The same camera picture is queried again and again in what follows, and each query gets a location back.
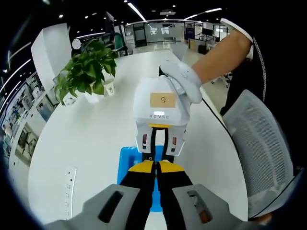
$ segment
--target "human arm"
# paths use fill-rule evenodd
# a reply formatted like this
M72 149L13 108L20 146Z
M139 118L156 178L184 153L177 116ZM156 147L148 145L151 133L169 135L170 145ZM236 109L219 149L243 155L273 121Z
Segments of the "human arm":
M235 69L245 59L251 45L244 34L233 29L230 35L198 60L192 69L202 83L211 81Z

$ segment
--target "white pot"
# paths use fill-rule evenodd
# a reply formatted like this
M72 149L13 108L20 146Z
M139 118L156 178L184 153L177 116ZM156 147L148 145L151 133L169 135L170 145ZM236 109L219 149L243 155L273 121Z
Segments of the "white pot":
M96 93L89 94L87 92L85 92L84 95L89 103L97 103L105 97L104 95L100 95Z
M110 96L114 95L115 89L114 89L114 77L112 74L107 73L104 69L102 70L102 73L105 77L105 82L104 82L104 88L107 94Z

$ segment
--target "floor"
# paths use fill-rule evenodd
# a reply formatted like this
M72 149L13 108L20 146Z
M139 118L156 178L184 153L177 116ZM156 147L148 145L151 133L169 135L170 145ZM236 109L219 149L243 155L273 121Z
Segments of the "floor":
M171 50L170 44L170 42L152 43L148 46L134 48L133 53L139 54L150 51ZM195 53L188 49L182 61L187 65L192 66L195 62L202 58L202 56L203 54ZM228 88L226 87L226 84L221 79L218 79L214 84L209 82L203 84L202 87L205 89L216 109L220 111L225 105L227 98Z

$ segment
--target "black cable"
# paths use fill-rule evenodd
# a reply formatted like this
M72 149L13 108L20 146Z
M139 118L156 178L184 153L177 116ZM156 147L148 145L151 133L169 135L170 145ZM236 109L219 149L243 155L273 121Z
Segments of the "black cable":
M228 133L229 137L231 138L232 140L232 143L234 144L235 146L235 149L236 149L236 153L238 154L239 156L239 151L238 151L238 148L236 146L236 143L235 141L233 140L231 134L229 133L228 129L226 128L226 126L223 124L223 122L217 117L217 115L215 114L215 112L213 112L212 108L208 105L208 103L205 101L205 99L202 99L203 102L205 102L205 104L207 105L207 107L210 109L211 113L213 113L213 115L216 117L216 119L221 123L221 125L223 126L223 128L225 129L225 131Z

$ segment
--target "gripper logo label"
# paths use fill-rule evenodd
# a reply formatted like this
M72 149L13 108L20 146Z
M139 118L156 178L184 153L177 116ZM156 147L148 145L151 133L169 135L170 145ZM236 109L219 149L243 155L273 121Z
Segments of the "gripper logo label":
M160 118L160 119L169 119L169 116L164 116L164 115L149 115L150 118Z

